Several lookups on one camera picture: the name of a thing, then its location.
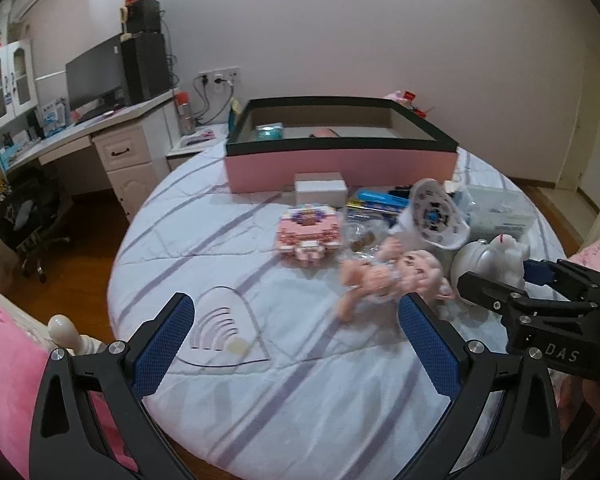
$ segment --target blue gripper pad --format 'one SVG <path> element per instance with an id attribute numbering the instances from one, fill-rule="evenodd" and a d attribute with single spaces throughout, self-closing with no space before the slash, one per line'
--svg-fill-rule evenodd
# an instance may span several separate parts
<path id="1" fill-rule="evenodd" d="M 436 391 L 453 401 L 462 389 L 458 359 L 409 296 L 398 303 L 398 322 Z"/>
<path id="2" fill-rule="evenodd" d="M 525 281 L 535 285 L 548 285 L 555 278 L 555 273 L 547 262 L 536 262 L 527 260 L 523 262 L 525 267 Z"/>
<path id="3" fill-rule="evenodd" d="M 177 300 L 171 313 L 135 359 L 132 391 L 138 399 L 153 395 L 158 389 L 193 325 L 195 309 L 192 299 L 179 294 Z"/>

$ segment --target metal screw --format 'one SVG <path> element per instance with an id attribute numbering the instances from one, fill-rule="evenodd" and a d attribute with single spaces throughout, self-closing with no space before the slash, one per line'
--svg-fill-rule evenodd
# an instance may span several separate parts
<path id="1" fill-rule="evenodd" d="M 467 346 L 469 348 L 469 352 L 472 352 L 474 354 L 481 354 L 482 352 L 484 352 L 484 345 L 480 341 L 469 341 Z"/>
<path id="2" fill-rule="evenodd" d="M 542 359 L 542 352 L 540 351 L 539 348 L 536 348 L 535 346 L 532 346 L 529 349 L 529 357 L 531 357 L 532 359 Z"/>
<path id="3" fill-rule="evenodd" d="M 64 357 L 64 348 L 56 348 L 53 352 L 51 352 L 51 359 L 53 361 L 59 361 Z"/>
<path id="4" fill-rule="evenodd" d="M 109 353 L 110 354 L 119 354 L 125 349 L 124 341 L 114 341 L 109 345 Z"/>

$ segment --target small white box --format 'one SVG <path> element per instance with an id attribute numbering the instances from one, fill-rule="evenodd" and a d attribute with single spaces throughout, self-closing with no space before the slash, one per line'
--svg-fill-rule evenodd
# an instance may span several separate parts
<path id="1" fill-rule="evenodd" d="M 296 205 L 325 204 L 344 207 L 348 197 L 349 190 L 339 173 L 296 174 Z"/>

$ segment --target wall socket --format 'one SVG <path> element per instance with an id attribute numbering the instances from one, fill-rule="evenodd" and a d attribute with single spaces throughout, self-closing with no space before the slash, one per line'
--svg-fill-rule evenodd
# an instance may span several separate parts
<path id="1" fill-rule="evenodd" d="M 200 72 L 198 75 L 206 75 L 209 79 L 209 88 L 213 88 L 214 91 L 218 94 L 228 91 L 227 83 L 215 84 L 214 81 L 216 78 L 221 77 L 227 81 L 234 82 L 234 91 L 235 86 L 240 83 L 240 67 L 233 66 L 231 68 L 219 68 L 216 70 L 208 70 L 205 72 Z"/>

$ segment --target white tablecloth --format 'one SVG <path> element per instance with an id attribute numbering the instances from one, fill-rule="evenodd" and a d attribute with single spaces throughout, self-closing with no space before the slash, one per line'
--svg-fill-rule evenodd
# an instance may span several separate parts
<path id="1" fill-rule="evenodd" d="M 128 339 L 175 292 L 196 304 L 192 330 L 199 330 L 145 399 L 148 411 L 190 452 L 246 480 L 392 479 L 448 398 L 398 328 L 395 305 L 360 304 L 355 322 L 336 320 L 345 290 L 336 264 L 301 269 L 282 260 L 272 248 L 289 197 L 231 194 L 223 157 L 219 145 L 171 173 L 137 214 L 114 264 L 108 299 L 117 338 Z M 454 178 L 517 189 L 463 150 Z M 529 239 L 532 258 L 564 257 L 540 213 Z M 438 312 L 465 339 L 504 351 L 495 314 L 455 301 Z M 249 345 L 242 364 L 244 345 L 231 346 L 236 333 Z M 495 401 L 461 463 L 475 452 Z"/>

